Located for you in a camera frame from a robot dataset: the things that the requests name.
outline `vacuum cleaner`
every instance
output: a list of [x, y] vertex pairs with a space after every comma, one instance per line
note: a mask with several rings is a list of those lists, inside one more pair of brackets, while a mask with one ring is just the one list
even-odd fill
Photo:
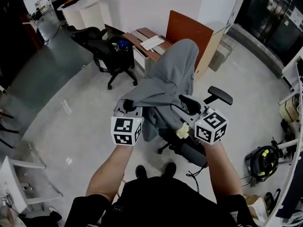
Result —
[[271, 143], [271, 146], [258, 147], [245, 157], [248, 172], [257, 182], [264, 182], [278, 168], [279, 148], [274, 140]]

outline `brown wooden board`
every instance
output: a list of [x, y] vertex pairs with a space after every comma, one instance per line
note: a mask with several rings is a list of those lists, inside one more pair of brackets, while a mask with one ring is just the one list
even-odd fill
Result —
[[141, 41], [138, 40], [136, 37], [132, 36], [130, 33], [125, 33], [123, 36], [128, 39], [130, 42], [132, 42], [136, 47], [138, 47], [140, 50], [142, 50], [146, 55], [151, 57], [154, 61], [157, 61], [160, 58], [160, 55], [156, 52], [147, 51], [145, 50], [141, 45]]
[[175, 43], [182, 39], [191, 39], [199, 47], [199, 54], [195, 63], [195, 69], [213, 35], [213, 30], [203, 24], [173, 10], [169, 14], [166, 38]]
[[[137, 31], [139, 33], [141, 33], [142, 35], [145, 35], [146, 37], [148, 38], [152, 38], [154, 36], [156, 36], [157, 34], [151, 30], [149, 30], [148, 28], [139, 28], [137, 29]], [[159, 46], [164, 49], [164, 50], [167, 50], [168, 48], [171, 47], [171, 43], [167, 40], [164, 40], [163, 43], [159, 44]]]

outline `forearm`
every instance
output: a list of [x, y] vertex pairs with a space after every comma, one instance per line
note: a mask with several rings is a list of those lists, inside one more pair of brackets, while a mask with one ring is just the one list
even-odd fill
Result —
[[203, 142], [208, 161], [210, 178], [217, 202], [230, 195], [243, 195], [238, 173], [231, 164], [220, 141], [213, 145]]
[[95, 172], [86, 195], [101, 194], [113, 201], [124, 176], [133, 146], [116, 146], [106, 162]]

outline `black office chair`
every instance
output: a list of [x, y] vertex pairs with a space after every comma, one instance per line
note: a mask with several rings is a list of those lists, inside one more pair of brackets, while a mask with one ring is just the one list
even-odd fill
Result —
[[[74, 26], [69, 26], [68, 31], [71, 32], [73, 41], [89, 50], [94, 55], [94, 62], [98, 66], [100, 72], [110, 73], [112, 78], [107, 84], [108, 90], [112, 89], [111, 83], [119, 73], [125, 72], [134, 80], [133, 85], [137, 86], [136, 77], [128, 70], [134, 68], [134, 56], [132, 44], [123, 37], [114, 36], [109, 40], [103, 40], [102, 37], [107, 32], [106, 29], [100, 31], [96, 27], [89, 27], [82, 30], [77, 30]], [[129, 46], [125, 50], [116, 50], [112, 43], [125, 41]], [[102, 60], [107, 69], [100, 66], [99, 60]]]
[[[208, 93], [211, 94], [207, 99], [204, 100], [205, 104], [210, 104], [211, 102], [220, 99], [228, 105], [232, 105], [233, 99], [226, 92], [220, 90], [216, 87], [209, 87]], [[198, 104], [190, 104], [187, 102], [187, 108], [190, 110], [190, 113], [198, 113], [200, 108]], [[207, 166], [205, 149], [202, 144], [195, 139], [194, 130], [191, 129], [189, 136], [186, 139], [180, 139], [172, 129], [159, 129], [159, 135], [167, 142], [165, 146], [158, 149], [158, 154], [162, 154], [165, 148], [169, 148], [175, 151], [176, 154], [183, 156], [189, 162], [205, 168]]]

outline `gray floor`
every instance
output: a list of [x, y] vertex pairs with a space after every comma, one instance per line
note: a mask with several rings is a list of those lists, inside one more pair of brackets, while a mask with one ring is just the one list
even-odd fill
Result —
[[[67, 218], [71, 203], [77, 196], [83, 196], [89, 180], [96, 169], [106, 160], [114, 149], [110, 137], [110, 117], [118, 99], [133, 88], [132, 81], [126, 74], [120, 74], [113, 83], [113, 90], [107, 90], [110, 75], [98, 74], [89, 83], [75, 91], [72, 86], [79, 78], [72, 79], [62, 89], [58, 102], [51, 100], [39, 113], [23, 138], [37, 150], [47, 165], [45, 175], [41, 172], [26, 172], [26, 177], [39, 195], [50, 196], [53, 193], [47, 179], [64, 195], [60, 200], [48, 204], [55, 206]], [[219, 87], [234, 99], [232, 106], [223, 102], [214, 102], [212, 106], [219, 109], [229, 120], [227, 134], [223, 138], [226, 152], [241, 177], [247, 176], [244, 157], [259, 146], [270, 144], [272, 137], [277, 141], [283, 138], [278, 113], [278, 101], [289, 93], [284, 83], [253, 54], [237, 44], [227, 61], [215, 73], [210, 69], [195, 83], [194, 95], [199, 98], [208, 96], [210, 86]], [[58, 105], [65, 98], [71, 114], [61, 107], [51, 111], [52, 105]], [[125, 171], [126, 181], [135, 178], [137, 165], [146, 167], [148, 176], [160, 175], [169, 161], [177, 164], [175, 177], [196, 189], [195, 181], [186, 177], [189, 171], [199, 168], [188, 163], [183, 157], [165, 150], [162, 155], [157, 148], [165, 142], [156, 138], [150, 143], [139, 139], [130, 162]], [[277, 172], [264, 183], [244, 187], [246, 193], [264, 195], [282, 188], [289, 166], [279, 166]], [[250, 179], [243, 179], [243, 185]], [[200, 193], [215, 201], [211, 188], [209, 171], [204, 169], [197, 177]]]
[[[45, 40], [53, 36], [59, 26], [54, 12], [48, 12], [38, 21]], [[70, 39], [66, 28], [60, 28], [54, 39], [38, 51], [17, 75], [6, 95], [0, 99], [0, 107], [15, 117], [13, 127], [18, 135], [0, 133], [0, 137], [15, 146], [28, 129], [37, 113], [76, 75], [84, 65], [92, 61], [92, 53]], [[9, 149], [0, 143], [0, 155]]]

